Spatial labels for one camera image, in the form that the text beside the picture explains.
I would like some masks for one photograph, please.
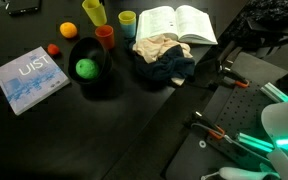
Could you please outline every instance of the book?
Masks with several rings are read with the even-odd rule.
[[[184,43],[217,44],[209,15],[188,5],[176,10],[161,6],[140,14],[136,41],[160,34]]]
[[[42,47],[0,67],[0,86],[16,115],[70,81]]]

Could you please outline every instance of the cloth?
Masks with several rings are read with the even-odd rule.
[[[194,75],[195,62],[192,58],[184,57],[181,45],[169,48],[158,61],[152,63],[147,63],[140,55],[135,57],[137,72],[153,81],[173,80],[181,85],[186,77]]]
[[[155,62],[171,47],[180,45],[186,58],[192,58],[190,46],[185,43],[173,41],[163,34],[151,38],[141,39],[133,45],[133,51],[143,56],[147,63]]]

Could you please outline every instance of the black bowl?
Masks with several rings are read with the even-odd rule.
[[[80,77],[76,73],[76,64],[80,59],[92,59],[94,60],[100,69],[100,73],[97,78],[88,80]],[[68,74],[69,76],[75,80],[81,86],[93,86],[100,82],[103,82],[108,74],[112,70],[112,59],[108,51],[106,51],[101,43],[91,37],[87,37],[81,39],[76,45],[73,47],[68,65]]]

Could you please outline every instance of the dark blue cloth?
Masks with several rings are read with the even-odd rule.
[[[153,63],[146,63],[140,55],[135,55],[137,72],[153,81],[171,82],[171,78],[185,79],[194,75],[195,63],[185,58],[182,47],[176,45],[168,49],[161,58]]]

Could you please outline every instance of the green ball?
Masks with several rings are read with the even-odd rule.
[[[76,73],[84,79],[94,79],[99,72],[97,63],[91,59],[80,59],[76,64]]]

